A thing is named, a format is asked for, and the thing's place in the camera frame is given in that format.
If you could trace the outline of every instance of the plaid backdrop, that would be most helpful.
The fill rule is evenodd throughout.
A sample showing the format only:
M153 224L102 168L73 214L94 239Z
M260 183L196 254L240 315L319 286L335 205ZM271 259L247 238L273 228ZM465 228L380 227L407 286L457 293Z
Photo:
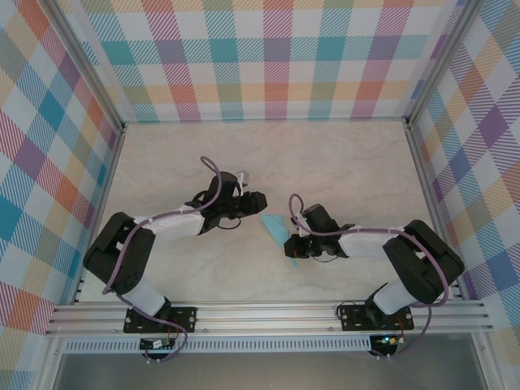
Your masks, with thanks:
M0 389L27 388L116 139L36 0L0 0Z
M415 86L414 92L412 93L412 97L408 101L408 105L406 106L405 110L405 116L410 116L410 112L412 111L412 108L414 108L415 102L417 101L417 97L423 90L424 83L430 75L431 71L435 68L437 64L437 59L439 58L439 54L441 50L444 48L444 44L447 42L449 34L455 27L455 24L457 23L458 18L461 15L462 8L465 4L466 0L457 0L457 5L453 8L452 14L449 16L448 22L444 26L442 34L440 34L439 40L437 41L434 50L430 54L430 58L428 59L427 65L424 67L422 75Z
M415 128L473 298L520 388L520 2L488 0Z
M141 122L401 117L456 2L60 0Z

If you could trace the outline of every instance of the purple cable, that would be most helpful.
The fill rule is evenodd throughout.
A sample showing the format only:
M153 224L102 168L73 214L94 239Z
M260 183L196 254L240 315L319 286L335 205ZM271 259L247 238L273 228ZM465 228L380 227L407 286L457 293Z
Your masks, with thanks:
M219 198L220 190L222 189L222 175L220 174L219 168L217 167L217 165L210 158L207 158L206 156L201 156L201 161L202 161L202 163L206 167L208 167L211 171L213 171L217 175L217 179L219 181L219 185L217 186L217 192L215 193L215 195L211 198L210 201L208 201L203 206L198 207L197 209L186 210L186 211L183 211L182 213L180 211L178 211L178 210L173 210L173 211L169 211L167 213L162 213L162 214L155 215L154 217L152 217L150 219L146 219L146 220L142 221L141 223L137 224L130 231L130 233L128 233L128 236L127 236L126 240L124 241L123 248L121 248L121 252L119 253L119 256L117 258L117 262L115 263L114 270L112 271L112 275L108 279L108 282L106 283L106 286L105 286L105 288L102 291L103 295L105 295L105 294L107 294L107 293L109 293L111 291L112 284L114 283L114 280L117 277L117 275L119 274L119 270L121 269L121 264L123 263L124 254L127 251L128 244L129 244L130 240L132 239L132 237L134 237L134 235L137 233L137 231L140 228L142 228L146 224L150 223L154 219L166 218L166 217L169 217L169 216L172 216L172 215L197 213L198 211L202 211L202 210L206 209L207 207L211 206ZM183 327L181 327L180 325L178 325L176 323L172 323L170 321L166 321L166 320L160 319L160 318L155 318L155 317L145 313L144 311L140 310L139 308L133 306L132 303L130 303L129 301L127 301L126 299L124 299L120 295L118 295L117 297L121 301L126 303L127 305L132 306L133 309L137 313L142 315L143 317L146 317L147 319L149 319L151 321L155 321L156 323L162 323L164 325L168 325L168 326L173 327L175 329L179 329L180 332L184 333L184 340L183 340L182 344L180 345L180 347L178 349L176 349L175 351L173 351L172 353L169 353L164 359L161 359L160 362L167 362L168 360L170 360L171 358L176 356L180 352L180 350L185 347L186 343L188 342L188 333L186 332L186 329L184 329ZM148 358L148 351L145 352L145 356Z
M293 199L294 198L296 198L296 199L298 199L298 201L300 201L300 204L301 204L300 213L301 213L301 211L304 208L303 199L301 199L300 195L298 195L297 193L294 193L294 194L292 194L289 197L289 213L291 214L292 220L304 232L308 232L309 234L312 234L314 236L337 236L337 235L357 234L359 232L360 233L374 233L374 234L381 234L381 233L397 234L397 235L403 236L404 238L406 238L406 239L410 240L411 242L413 242L424 253L424 255L428 258L428 260L430 260L432 266L437 271L437 274L439 274L440 281L442 282L442 286L443 286L443 289L444 289L443 298L439 302L433 303L431 305L424 305L424 304L411 305L412 307L427 307L428 308L428 318L427 318L426 324L424 325L424 328L422 329L421 333L419 333L419 336L417 337L417 339L415 339L413 344L411 344L409 347L407 347L405 349L402 349L401 351L395 353L395 355L397 355L397 354L401 355L403 353L408 353L408 351L410 351L411 349L415 348L415 346L423 338L423 336L426 333L427 329L430 327L431 308L432 307L442 306L444 303L446 303L446 301L448 300L448 296L449 296L449 286L448 286L448 281L446 280L446 276L444 276L444 272L440 269L439 263L431 255L431 253L424 247L424 245L422 245L419 241L417 241L417 239L415 237L411 236L410 234L408 234L406 232L401 232L399 230L394 230L394 229L361 228L361 229L344 230L344 231L328 232L328 233L313 232L312 230L310 230L307 227L303 226L301 224L301 222L298 220L298 218L296 217L296 215L294 214L294 210L293 210Z
M135 307L134 305L132 305L131 302L127 301L126 299L124 299L123 297L121 297L120 295L117 296L121 301L123 301L124 303L126 303L127 305L129 305L130 307L132 307L132 310L136 311L138 314L142 315L143 317L149 319L150 321L155 321L156 323L162 323L164 325L167 325L169 327L173 327L175 329L179 329L179 332L182 332L184 334L184 339L182 340L182 344L180 345L179 348L177 348L175 351L169 353L166 357L160 359L159 361L155 360L155 359L152 359L151 357L148 356L148 349L145 351L145 356L147 359L150 359L150 360L154 360L155 362L157 363L160 363L160 362L167 362L168 360L174 358L175 356L177 356L179 354L179 352L181 351L181 349L183 349L186 344L188 343L188 333L186 332L186 329L184 329L183 327L181 327L178 323L173 323L171 321L166 321L164 319L160 319L160 318L155 318L154 316L152 315L149 315L147 313L145 313L144 311L142 311L141 309L139 309L138 307Z
M414 236L411 236L410 234L406 232L401 232L399 230L394 229L375 229L375 228L361 228L361 229L352 229L352 230L339 230L338 232L328 232L328 233L320 233L320 232L313 232L312 230L308 229L307 227L303 226L300 221L298 221L298 218L294 214L293 210L293 199L296 198L301 203L301 209L303 210L303 199L301 199L301 196L297 193L294 193L289 197L289 213L291 213L292 220L298 225L298 227L303 230L304 232L308 232L309 234L312 234L313 236L338 236L338 235L348 235L348 234L358 234L358 233L374 233L374 234L397 234L399 236L403 236L404 238L408 239L409 241L412 241L423 253L424 255L430 260L432 266L437 271L437 274L439 275L440 281L442 283L442 287L444 289L444 295L442 299L437 303L432 303L431 305L423 305L423 304L416 304L413 305L413 307L440 307L446 301L448 300L449 296L449 286L448 281L446 280L446 276L444 276L444 272L440 269L439 263L435 260L435 258L431 255L431 253L424 247L423 244L421 244Z
M186 210L183 213L181 213L178 210L168 211L167 213L157 214L154 217L151 217L150 219L146 219L146 220L140 222L139 224L137 224L130 231L130 233L128 233L127 239L124 241L123 248L121 248L121 252L119 253L119 256L117 257L117 262L115 262L115 266L114 266L114 270L112 271L112 275L108 279L108 282L106 282L106 286L102 291L103 295L107 294L111 290L112 284L114 283L115 278L119 274L119 269L121 269L121 264L123 263L124 255L127 252L128 244L130 243L130 241L132 240L132 237L135 236L135 234L137 233L137 231L140 228L142 228L143 226L147 225L148 223L150 223L152 220L155 220L155 219L166 218L166 217L169 217L172 215L197 213L198 211L202 211L202 210L206 209L207 207L211 206L217 200L217 198L220 195L220 190L222 189L222 176L220 175L219 168L216 166L216 164L210 158L207 158L206 156L202 156L201 161L204 165L206 165L208 168L210 168L210 170L212 170L217 175L217 178L219 179L219 186L217 188L216 194L205 205L203 205L197 209Z

